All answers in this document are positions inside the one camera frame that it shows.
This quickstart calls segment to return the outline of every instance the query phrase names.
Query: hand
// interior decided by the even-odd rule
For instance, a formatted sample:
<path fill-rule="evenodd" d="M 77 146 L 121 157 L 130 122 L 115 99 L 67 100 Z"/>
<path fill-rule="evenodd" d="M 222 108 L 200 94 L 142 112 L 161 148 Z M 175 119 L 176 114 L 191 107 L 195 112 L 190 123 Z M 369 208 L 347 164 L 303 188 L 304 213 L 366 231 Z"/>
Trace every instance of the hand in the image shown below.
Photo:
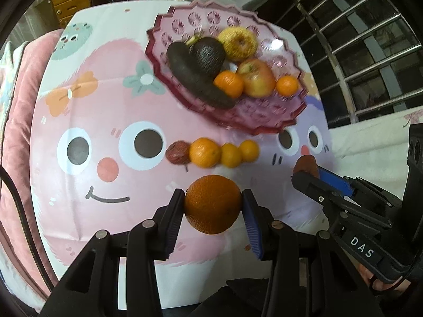
<path fill-rule="evenodd" d="M 362 264 L 360 264 L 358 266 L 358 272 L 360 273 L 361 277 L 363 278 L 363 280 L 367 284 L 367 286 L 369 286 L 370 285 L 370 279 L 373 278 L 373 273 L 370 272 Z M 387 290 L 388 288 L 391 288 L 393 285 L 395 285 L 401 278 L 399 278 L 393 284 L 385 284 L 384 282 L 380 281 L 379 279 L 376 279 L 373 283 L 373 289 L 376 290 L 376 291 Z M 401 283 L 401 285 L 399 285 L 397 288 L 395 288 L 395 291 L 404 292 L 407 289 L 407 287 L 409 287 L 409 285 L 410 285 L 410 282 L 408 280 L 404 280 Z"/>

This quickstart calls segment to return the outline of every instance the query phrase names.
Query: window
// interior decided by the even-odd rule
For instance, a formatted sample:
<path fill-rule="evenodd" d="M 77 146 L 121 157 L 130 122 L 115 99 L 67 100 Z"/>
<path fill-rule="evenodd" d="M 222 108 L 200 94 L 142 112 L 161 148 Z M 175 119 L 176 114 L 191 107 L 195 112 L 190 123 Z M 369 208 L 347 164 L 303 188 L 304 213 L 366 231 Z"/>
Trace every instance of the window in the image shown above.
<path fill-rule="evenodd" d="M 297 38 L 330 128 L 423 105 L 422 46 L 389 0 L 277 1 L 259 16 Z"/>

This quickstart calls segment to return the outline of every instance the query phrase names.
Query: cartoon eye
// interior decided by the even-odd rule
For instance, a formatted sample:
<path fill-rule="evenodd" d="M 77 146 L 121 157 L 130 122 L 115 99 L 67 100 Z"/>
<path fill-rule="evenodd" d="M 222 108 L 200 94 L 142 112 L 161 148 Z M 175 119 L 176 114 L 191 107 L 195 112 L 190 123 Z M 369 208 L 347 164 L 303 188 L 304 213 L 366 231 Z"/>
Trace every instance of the cartoon eye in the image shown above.
<path fill-rule="evenodd" d="M 69 174 L 80 174 L 91 159 L 91 139 L 81 128 L 66 130 L 57 145 L 57 161 L 60 168 Z"/>
<path fill-rule="evenodd" d="M 315 154 L 320 154 L 323 148 L 323 137 L 317 126 L 311 125 L 307 132 L 308 146 Z"/>
<path fill-rule="evenodd" d="M 279 146 L 287 156 L 293 156 L 300 148 L 300 139 L 297 130 L 292 126 L 284 128 L 278 135 Z"/>
<path fill-rule="evenodd" d="M 166 139 L 154 123 L 140 121 L 129 125 L 119 138 L 122 161 L 135 170 L 149 170 L 164 157 Z"/>

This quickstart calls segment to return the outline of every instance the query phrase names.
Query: avocado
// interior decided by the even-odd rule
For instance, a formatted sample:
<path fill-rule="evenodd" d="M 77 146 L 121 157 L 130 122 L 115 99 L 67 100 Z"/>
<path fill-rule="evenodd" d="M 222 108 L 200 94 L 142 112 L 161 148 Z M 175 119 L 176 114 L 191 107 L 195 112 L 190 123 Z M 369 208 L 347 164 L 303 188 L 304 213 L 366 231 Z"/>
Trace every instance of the avocado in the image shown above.
<path fill-rule="evenodd" d="M 188 46 L 182 42 L 173 42 L 166 54 L 172 74 L 194 96 L 217 109 L 231 109 L 235 106 L 235 100 L 216 87 L 212 78 L 202 71 Z"/>
<path fill-rule="evenodd" d="M 191 47 L 191 54 L 197 59 L 201 70 L 214 79 L 226 58 L 225 48 L 218 40 L 204 37 Z"/>

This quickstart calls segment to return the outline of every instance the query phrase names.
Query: pink bowl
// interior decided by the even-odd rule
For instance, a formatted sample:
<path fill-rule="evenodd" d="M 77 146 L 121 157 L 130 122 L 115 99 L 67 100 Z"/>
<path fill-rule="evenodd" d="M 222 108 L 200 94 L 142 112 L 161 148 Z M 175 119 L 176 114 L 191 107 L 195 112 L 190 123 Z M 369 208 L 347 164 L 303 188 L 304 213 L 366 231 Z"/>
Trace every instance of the pink bowl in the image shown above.
<path fill-rule="evenodd" d="M 259 41 L 255 57 L 265 61 L 276 79 L 292 75 L 299 79 L 301 89 L 292 97 L 282 97 L 276 92 L 266 98 L 254 99 L 241 96 L 229 110 L 213 108 L 191 94 L 172 75 L 167 65 L 166 50 L 173 41 L 185 41 L 195 32 L 217 37 L 226 27 L 242 26 L 252 31 Z M 172 6 L 167 14 L 157 15 L 154 27 L 147 31 L 149 43 L 145 54 L 153 63 L 154 73 L 172 94 L 188 109 L 225 128 L 233 128 L 256 135 L 278 133 L 295 124 L 295 118 L 304 110 L 307 94 L 298 66 L 297 55 L 287 41 L 278 37 L 269 23 L 252 12 L 235 6 L 221 6 L 216 2 L 194 1 L 189 5 Z"/>

